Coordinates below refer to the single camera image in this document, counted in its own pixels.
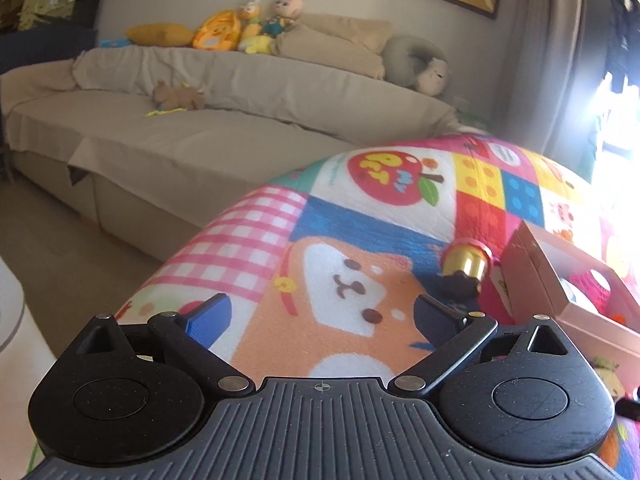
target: throw pillow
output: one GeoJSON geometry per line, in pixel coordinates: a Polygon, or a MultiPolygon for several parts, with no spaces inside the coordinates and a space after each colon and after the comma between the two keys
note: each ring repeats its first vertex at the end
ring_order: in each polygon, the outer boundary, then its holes
{"type": "Polygon", "coordinates": [[[133,43],[145,46],[188,46],[194,33],[177,23],[148,23],[125,32],[133,43]]]}

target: teddy bear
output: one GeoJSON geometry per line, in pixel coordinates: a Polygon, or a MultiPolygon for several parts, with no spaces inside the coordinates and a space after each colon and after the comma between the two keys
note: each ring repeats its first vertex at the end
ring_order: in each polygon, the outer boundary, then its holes
{"type": "Polygon", "coordinates": [[[152,94],[156,110],[169,112],[172,110],[202,110],[205,105],[204,91],[184,84],[176,88],[165,81],[158,81],[152,94]]]}

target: plush toy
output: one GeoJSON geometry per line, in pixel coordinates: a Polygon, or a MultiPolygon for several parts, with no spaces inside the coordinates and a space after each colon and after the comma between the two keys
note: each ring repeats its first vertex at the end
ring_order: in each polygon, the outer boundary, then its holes
{"type": "Polygon", "coordinates": [[[260,0],[254,0],[247,3],[240,9],[240,19],[244,20],[244,29],[240,36],[240,43],[246,38],[252,38],[253,36],[259,36],[262,32],[262,25],[260,24],[260,0]]]}
{"type": "Polygon", "coordinates": [[[197,31],[193,47],[203,50],[235,50],[242,25],[234,10],[227,9],[211,16],[197,31]]]}
{"type": "Polygon", "coordinates": [[[415,79],[415,89],[421,94],[432,97],[441,94],[449,79],[449,65],[446,61],[433,58],[415,79]]]}
{"type": "Polygon", "coordinates": [[[611,394],[611,397],[613,397],[614,402],[620,397],[625,396],[625,387],[616,375],[616,370],[619,365],[613,364],[611,361],[603,357],[594,357],[590,364],[598,377],[607,387],[607,390],[611,394]]]}
{"type": "Polygon", "coordinates": [[[274,6],[276,15],[264,23],[262,33],[275,38],[300,17],[302,7],[302,0],[279,0],[274,6]]]}
{"type": "Polygon", "coordinates": [[[273,38],[261,35],[262,25],[260,15],[260,0],[247,3],[240,9],[240,18],[246,20],[242,31],[238,50],[246,54],[271,54],[273,38]]]}
{"type": "Polygon", "coordinates": [[[162,80],[156,84],[152,98],[156,103],[156,111],[158,112],[170,112],[180,108],[183,110],[202,110],[205,105],[204,92],[202,90],[187,84],[183,84],[180,88],[175,88],[162,80]]]}
{"type": "Polygon", "coordinates": [[[238,50],[245,54],[273,54],[271,45],[275,40],[271,36],[252,36],[238,45],[238,50]]]}

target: wall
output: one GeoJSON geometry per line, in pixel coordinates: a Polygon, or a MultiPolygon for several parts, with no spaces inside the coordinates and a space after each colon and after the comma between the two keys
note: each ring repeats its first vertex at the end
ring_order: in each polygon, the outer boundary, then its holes
{"type": "MultiPolygon", "coordinates": [[[[101,39],[122,38],[141,23],[170,21],[198,27],[206,17],[248,0],[103,0],[101,39]]],[[[382,18],[399,32],[427,38],[444,50],[452,69],[445,100],[470,103],[470,111],[489,118],[502,60],[510,39],[517,0],[500,0],[491,20],[444,0],[304,0],[308,12],[382,18]]]]}

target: beige sofa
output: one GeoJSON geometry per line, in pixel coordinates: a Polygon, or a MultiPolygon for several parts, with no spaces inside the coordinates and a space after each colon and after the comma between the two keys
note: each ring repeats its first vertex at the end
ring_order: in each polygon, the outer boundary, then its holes
{"type": "Polygon", "coordinates": [[[19,68],[0,78],[0,100],[21,173],[161,260],[286,171],[459,128],[449,105],[390,83],[189,48],[94,49],[19,68]],[[146,117],[161,79],[201,88],[207,108],[146,117]],[[70,168],[87,172],[74,186],[70,168]]]}

